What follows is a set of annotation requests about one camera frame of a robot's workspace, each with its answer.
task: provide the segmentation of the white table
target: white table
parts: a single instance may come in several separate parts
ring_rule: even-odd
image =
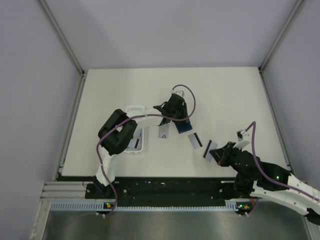
[[[264,162],[286,168],[264,88],[256,67],[91,69],[88,72],[63,176],[94,176],[99,167],[97,134],[116,109],[142,105],[146,109],[167,101],[171,88],[189,86],[197,105],[191,117],[194,131],[178,134],[170,123],[169,138],[158,138],[158,127],[146,130],[144,151],[122,153],[114,159],[118,177],[234,177],[202,156],[209,140],[218,148],[237,141],[238,130],[256,121],[256,153]],[[186,89],[188,112],[193,107]],[[188,135],[197,132],[203,147],[193,149]]]

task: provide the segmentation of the gray wall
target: gray wall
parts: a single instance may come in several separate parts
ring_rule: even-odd
[[[0,239],[25,240],[79,75],[37,1],[1,1],[0,31]]]
[[[265,71],[297,175],[320,189],[320,1],[308,0]]]
[[[258,66],[296,0],[47,0],[89,68]]]

